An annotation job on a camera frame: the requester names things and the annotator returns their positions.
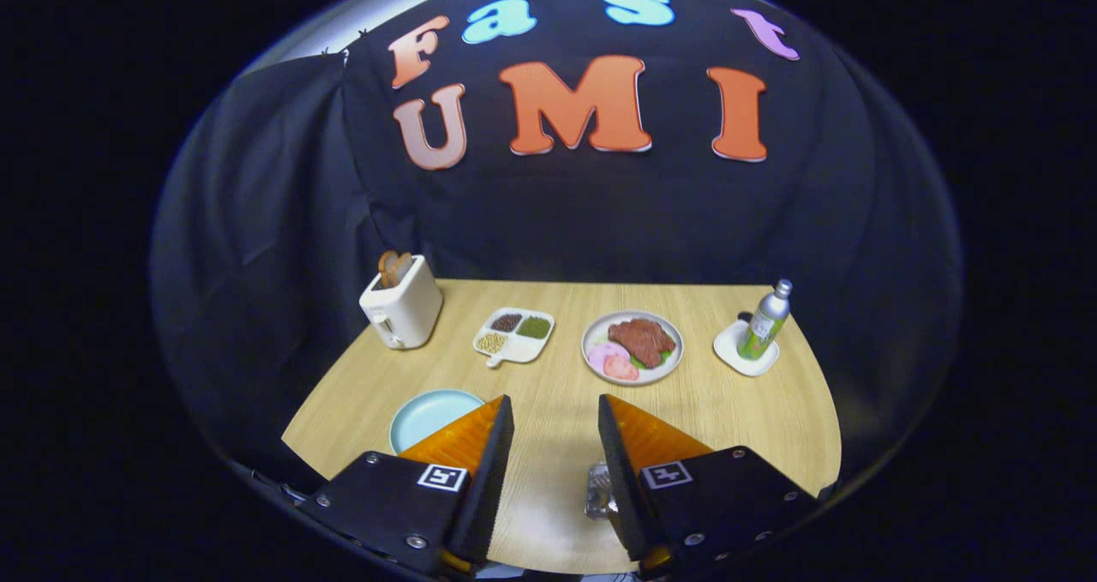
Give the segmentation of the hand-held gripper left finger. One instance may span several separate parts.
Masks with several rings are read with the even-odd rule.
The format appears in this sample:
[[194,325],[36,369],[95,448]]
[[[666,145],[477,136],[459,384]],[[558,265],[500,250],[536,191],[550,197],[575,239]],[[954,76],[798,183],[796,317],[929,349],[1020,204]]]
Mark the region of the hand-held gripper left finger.
[[471,577],[489,559],[514,419],[497,396],[411,449],[365,452],[299,501],[307,522],[399,577]]

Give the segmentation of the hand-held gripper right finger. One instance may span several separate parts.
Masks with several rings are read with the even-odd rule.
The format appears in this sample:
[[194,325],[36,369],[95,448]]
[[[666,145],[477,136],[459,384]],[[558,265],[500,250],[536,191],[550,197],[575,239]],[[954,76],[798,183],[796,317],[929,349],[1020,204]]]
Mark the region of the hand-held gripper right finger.
[[598,431],[608,518],[640,578],[723,578],[822,507],[751,448],[714,449],[618,396],[600,396]]

